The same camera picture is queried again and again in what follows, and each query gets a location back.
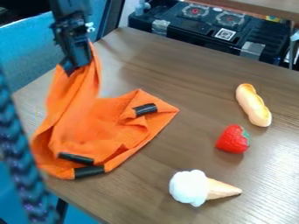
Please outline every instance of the wooden table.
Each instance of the wooden table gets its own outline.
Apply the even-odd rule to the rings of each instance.
[[[101,95],[142,88],[181,109],[131,159],[104,176],[48,179],[60,198],[110,223],[298,223],[299,73],[129,28],[95,44],[103,64]],[[45,117],[53,71],[14,94],[29,135]],[[269,128],[253,126],[234,99],[252,83],[273,112]],[[221,131],[238,123],[251,134],[244,155],[214,149]],[[239,197],[201,208],[176,202],[176,171],[199,169],[243,189]]]
[[[299,2],[297,0],[190,0],[188,2],[212,4],[299,22]]]

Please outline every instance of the qr code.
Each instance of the qr code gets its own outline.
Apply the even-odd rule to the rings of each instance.
[[[236,34],[235,31],[230,31],[230,30],[222,28],[219,32],[217,32],[217,34],[215,35],[215,38],[231,40],[233,38],[234,34]]]

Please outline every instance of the toy ice cream cone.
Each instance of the toy ice cream cone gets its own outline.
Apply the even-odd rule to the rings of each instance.
[[[242,193],[242,190],[233,185],[222,183],[213,178],[208,178],[209,193],[205,200],[216,200]]]
[[[200,207],[206,200],[241,194],[242,190],[212,178],[199,170],[177,172],[170,181],[170,194],[182,203]]]

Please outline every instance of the waffle cone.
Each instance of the waffle cone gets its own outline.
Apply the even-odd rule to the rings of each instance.
[[[212,178],[208,179],[208,185],[209,193],[206,200],[221,199],[242,193],[242,190],[238,187],[222,183]]]

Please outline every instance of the orange toy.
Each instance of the orange toy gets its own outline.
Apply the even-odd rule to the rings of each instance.
[[[249,117],[249,121],[260,127],[267,127],[272,122],[272,114],[265,106],[264,101],[256,94],[253,85],[241,84],[236,90],[239,105]]]
[[[178,109],[137,89],[97,99],[101,66],[68,77],[57,66],[46,100],[47,116],[31,140],[38,167],[60,179],[110,172],[140,150]]]

